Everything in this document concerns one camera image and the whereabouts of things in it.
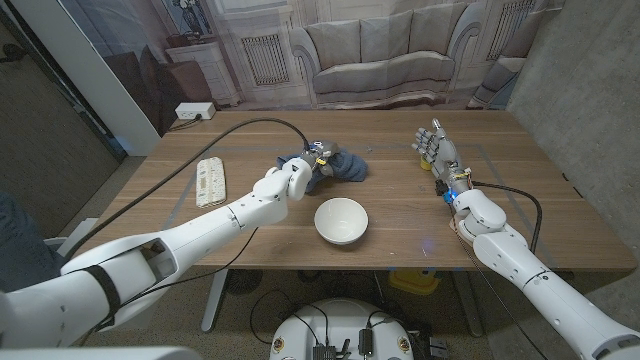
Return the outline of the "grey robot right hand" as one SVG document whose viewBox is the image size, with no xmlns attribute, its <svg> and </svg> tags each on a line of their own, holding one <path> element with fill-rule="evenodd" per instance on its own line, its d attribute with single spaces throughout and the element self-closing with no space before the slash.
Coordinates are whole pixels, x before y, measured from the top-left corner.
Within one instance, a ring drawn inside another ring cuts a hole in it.
<svg viewBox="0 0 640 360">
<path fill-rule="evenodd" d="M 470 171 L 462 165 L 454 143 L 448 138 L 437 118 L 432 119 L 432 127 L 431 131 L 419 128 L 411 147 L 430 166 L 438 181 L 437 194 L 444 195 L 450 192 L 457 196 L 470 190 Z"/>
</svg>

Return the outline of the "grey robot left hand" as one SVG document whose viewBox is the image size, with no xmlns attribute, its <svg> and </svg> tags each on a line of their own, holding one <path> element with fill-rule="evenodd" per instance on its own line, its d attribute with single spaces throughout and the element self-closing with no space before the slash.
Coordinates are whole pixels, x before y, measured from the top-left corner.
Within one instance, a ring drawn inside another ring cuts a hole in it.
<svg viewBox="0 0 640 360">
<path fill-rule="evenodd" d="M 334 171 L 329 164 L 329 159 L 340 152 L 337 143 L 332 141 L 314 141 L 309 144 L 309 149 L 304 150 L 300 157 L 305 160 L 313 171 L 319 170 L 321 174 L 334 176 Z"/>
</svg>

